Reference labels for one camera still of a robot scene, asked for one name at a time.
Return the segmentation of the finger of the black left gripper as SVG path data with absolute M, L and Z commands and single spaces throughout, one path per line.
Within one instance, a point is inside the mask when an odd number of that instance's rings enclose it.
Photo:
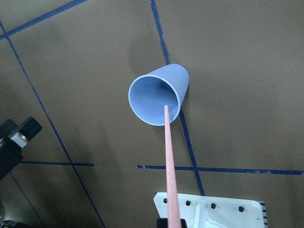
M 34 119 L 29 117 L 10 135 L 10 139 L 19 147 L 25 147 L 40 131 L 42 126 Z

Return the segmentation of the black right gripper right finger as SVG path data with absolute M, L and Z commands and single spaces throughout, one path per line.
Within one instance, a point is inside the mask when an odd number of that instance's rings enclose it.
M 184 219 L 181 219 L 181 227 L 186 228 L 186 221 Z

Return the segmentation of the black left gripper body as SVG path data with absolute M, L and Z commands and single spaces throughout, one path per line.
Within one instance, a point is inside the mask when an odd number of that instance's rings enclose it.
M 15 166 L 17 166 L 23 156 L 21 148 L 9 138 L 9 134 L 17 128 L 11 119 L 7 119 L 0 125 L 0 179 L 2 180 Z

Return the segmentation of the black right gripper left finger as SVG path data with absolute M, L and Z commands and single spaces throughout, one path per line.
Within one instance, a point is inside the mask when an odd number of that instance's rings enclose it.
M 158 218 L 157 219 L 157 228 L 168 228 L 168 219 L 167 218 Z

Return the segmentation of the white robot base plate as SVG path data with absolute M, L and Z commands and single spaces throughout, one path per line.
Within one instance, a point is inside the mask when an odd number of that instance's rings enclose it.
M 168 219 L 167 193 L 153 198 L 159 218 Z M 180 218 L 187 228 L 267 228 L 264 202 L 178 194 Z

